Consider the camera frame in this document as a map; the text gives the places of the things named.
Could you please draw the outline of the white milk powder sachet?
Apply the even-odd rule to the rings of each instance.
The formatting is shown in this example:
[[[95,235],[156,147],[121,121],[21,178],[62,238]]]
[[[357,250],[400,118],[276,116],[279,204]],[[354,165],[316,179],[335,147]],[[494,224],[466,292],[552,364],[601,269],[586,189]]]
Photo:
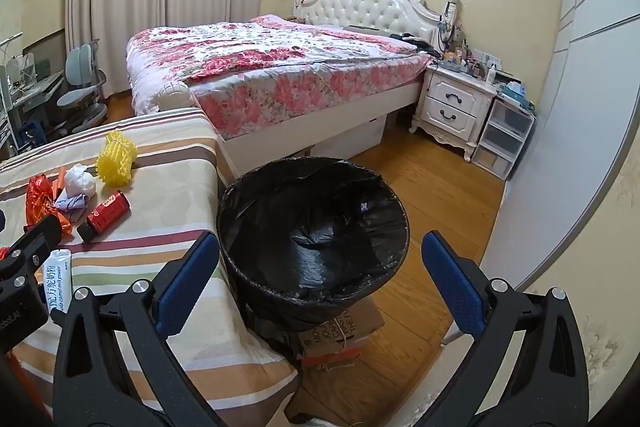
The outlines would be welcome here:
[[[66,312],[73,297],[72,253],[55,249],[43,263],[43,288],[49,311]]]

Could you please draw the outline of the red orange foil wrapper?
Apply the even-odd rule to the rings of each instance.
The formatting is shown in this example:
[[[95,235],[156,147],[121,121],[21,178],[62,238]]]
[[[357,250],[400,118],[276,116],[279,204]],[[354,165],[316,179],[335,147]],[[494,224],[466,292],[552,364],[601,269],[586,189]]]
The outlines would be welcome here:
[[[73,227],[70,221],[57,210],[53,200],[52,183],[44,174],[37,174],[29,179],[25,196],[25,229],[29,230],[39,221],[48,216],[54,216],[60,222],[62,235],[72,236]]]

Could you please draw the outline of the lavender cloth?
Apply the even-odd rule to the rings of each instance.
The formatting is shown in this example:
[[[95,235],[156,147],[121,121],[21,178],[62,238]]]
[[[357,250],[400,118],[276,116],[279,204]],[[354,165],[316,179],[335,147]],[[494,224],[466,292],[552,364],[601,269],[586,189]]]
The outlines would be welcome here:
[[[72,223],[76,223],[81,220],[85,211],[89,206],[89,196],[86,194],[78,194],[70,196],[66,190],[63,190],[58,198],[55,199],[54,207],[62,212],[63,215]]]

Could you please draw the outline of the red cylindrical can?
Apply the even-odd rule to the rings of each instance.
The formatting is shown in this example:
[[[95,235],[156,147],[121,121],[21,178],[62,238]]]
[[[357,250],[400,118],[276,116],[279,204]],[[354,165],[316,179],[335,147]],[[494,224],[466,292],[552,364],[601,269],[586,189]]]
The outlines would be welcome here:
[[[85,221],[77,228],[77,232],[84,243],[91,243],[93,239],[110,231],[128,213],[130,213],[129,200],[122,191],[117,191],[88,213]]]

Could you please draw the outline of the white tissue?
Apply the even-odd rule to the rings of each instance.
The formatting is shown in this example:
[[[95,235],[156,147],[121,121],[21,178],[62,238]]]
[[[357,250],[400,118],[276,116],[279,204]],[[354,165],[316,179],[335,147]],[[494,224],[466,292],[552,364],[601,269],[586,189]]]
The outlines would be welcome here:
[[[88,168],[81,164],[73,165],[64,176],[65,191],[68,197],[85,195],[91,198],[96,194],[96,181]]]

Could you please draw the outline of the yellow foam net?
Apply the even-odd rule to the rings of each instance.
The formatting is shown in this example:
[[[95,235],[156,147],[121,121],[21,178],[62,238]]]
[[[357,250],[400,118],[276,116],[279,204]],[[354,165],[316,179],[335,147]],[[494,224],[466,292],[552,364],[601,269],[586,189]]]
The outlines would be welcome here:
[[[107,186],[122,187],[132,181],[132,166],[138,156],[134,142],[118,130],[107,133],[103,150],[96,158],[96,174]]]

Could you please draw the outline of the black lined trash bin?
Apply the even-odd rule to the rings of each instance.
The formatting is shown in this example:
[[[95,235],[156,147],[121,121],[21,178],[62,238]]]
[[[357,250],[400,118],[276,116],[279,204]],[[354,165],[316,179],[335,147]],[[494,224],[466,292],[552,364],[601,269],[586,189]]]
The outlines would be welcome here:
[[[240,176],[221,197],[217,235],[236,302],[288,332],[378,291],[410,242],[406,210],[382,176],[329,157],[283,158]]]

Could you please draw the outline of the striped bed sheet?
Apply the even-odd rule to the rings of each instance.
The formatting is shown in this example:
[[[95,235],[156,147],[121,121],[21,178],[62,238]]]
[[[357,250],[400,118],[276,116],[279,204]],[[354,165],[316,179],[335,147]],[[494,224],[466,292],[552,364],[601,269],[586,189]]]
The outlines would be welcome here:
[[[151,280],[180,258],[203,232],[214,231],[219,195],[233,179],[214,128],[196,108],[129,118],[90,129],[3,161],[1,209],[9,246],[23,233],[26,188],[37,174],[91,167],[108,132],[118,130],[137,147],[132,181],[125,187],[129,215],[96,243],[78,235],[63,245],[72,253],[75,288],[119,293]],[[284,426],[284,410],[299,386],[294,366],[243,323],[224,268],[209,277],[181,333],[168,345],[195,387],[230,426]]]

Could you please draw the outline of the cardboard box under bin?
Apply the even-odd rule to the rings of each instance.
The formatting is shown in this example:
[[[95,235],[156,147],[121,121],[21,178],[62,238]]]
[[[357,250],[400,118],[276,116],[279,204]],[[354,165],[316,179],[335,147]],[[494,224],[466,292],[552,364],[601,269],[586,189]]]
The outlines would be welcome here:
[[[355,303],[337,317],[297,335],[303,367],[330,366],[355,360],[370,337],[384,326],[372,297]]]

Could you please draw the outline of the study desk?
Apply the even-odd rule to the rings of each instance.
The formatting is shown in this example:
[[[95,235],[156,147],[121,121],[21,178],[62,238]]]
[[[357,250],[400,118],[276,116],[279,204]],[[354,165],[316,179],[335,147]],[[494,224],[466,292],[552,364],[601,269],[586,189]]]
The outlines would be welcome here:
[[[43,135],[51,129],[52,98],[62,88],[66,57],[65,29],[29,44],[22,55],[9,54],[23,33],[1,41],[1,147],[14,154],[21,145],[20,129],[35,122]]]

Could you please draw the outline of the grey-blue desk chair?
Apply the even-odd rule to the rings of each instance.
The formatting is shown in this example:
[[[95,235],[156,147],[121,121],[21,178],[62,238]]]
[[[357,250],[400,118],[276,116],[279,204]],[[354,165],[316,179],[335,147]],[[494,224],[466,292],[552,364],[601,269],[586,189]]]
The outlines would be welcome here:
[[[99,39],[94,39],[67,53],[67,91],[56,101],[56,108],[66,117],[62,128],[67,134],[99,126],[107,116],[103,96],[106,75],[99,68],[98,49]]]

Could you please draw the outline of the clear plastic drawer unit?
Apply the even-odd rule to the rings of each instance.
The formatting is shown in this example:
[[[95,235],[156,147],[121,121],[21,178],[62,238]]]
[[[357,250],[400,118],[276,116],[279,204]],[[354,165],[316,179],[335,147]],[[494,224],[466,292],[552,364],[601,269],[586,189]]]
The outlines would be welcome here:
[[[497,96],[480,132],[472,163],[502,181],[510,178],[536,121],[517,101]]]

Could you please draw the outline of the white round bedpost knob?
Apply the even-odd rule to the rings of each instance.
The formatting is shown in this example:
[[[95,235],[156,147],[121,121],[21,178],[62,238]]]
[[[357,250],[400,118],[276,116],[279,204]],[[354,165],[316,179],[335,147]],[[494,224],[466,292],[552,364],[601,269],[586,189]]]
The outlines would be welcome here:
[[[158,90],[155,102],[160,112],[200,106],[189,87],[182,81],[166,82]]]

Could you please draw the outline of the white nightstand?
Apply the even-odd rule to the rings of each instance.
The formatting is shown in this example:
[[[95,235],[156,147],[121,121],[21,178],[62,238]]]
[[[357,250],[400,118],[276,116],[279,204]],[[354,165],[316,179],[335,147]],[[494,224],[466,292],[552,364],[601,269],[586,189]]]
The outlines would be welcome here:
[[[451,72],[433,62],[424,70],[409,132],[422,129],[440,145],[463,150],[470,162],[497,89],[485,80]]]

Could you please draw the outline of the white under-bed box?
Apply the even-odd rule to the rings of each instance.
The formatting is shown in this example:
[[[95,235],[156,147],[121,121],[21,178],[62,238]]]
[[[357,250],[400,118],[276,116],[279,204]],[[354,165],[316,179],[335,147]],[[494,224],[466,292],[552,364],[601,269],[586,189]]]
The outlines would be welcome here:
[[[353,158],[378,146],[382,141],[385,126],[386,115],[372,119],[354,129],[314,144],[310,149],[310,155],[338,159]]]

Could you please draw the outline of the floral bed quilt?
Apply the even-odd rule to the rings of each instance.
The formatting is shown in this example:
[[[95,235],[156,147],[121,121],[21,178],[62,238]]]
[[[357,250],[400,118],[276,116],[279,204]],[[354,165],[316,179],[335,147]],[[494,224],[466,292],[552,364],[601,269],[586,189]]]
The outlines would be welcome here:
[[[272,14],[145,29],[126,49],[134,113],[159,112],[181,82],[226,139],[416,82],[432,61],[405,41]]]

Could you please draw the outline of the white tufted headboard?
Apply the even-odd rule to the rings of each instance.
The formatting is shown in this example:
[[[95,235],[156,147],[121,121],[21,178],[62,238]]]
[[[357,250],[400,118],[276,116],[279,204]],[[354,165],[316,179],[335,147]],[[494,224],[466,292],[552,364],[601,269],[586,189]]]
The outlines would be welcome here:
[[[439,13],[424,0],[294,0],[293,16],[316,26],[358,27],[410,34],[432,46],[446,41],[456,27],[458,0]]]

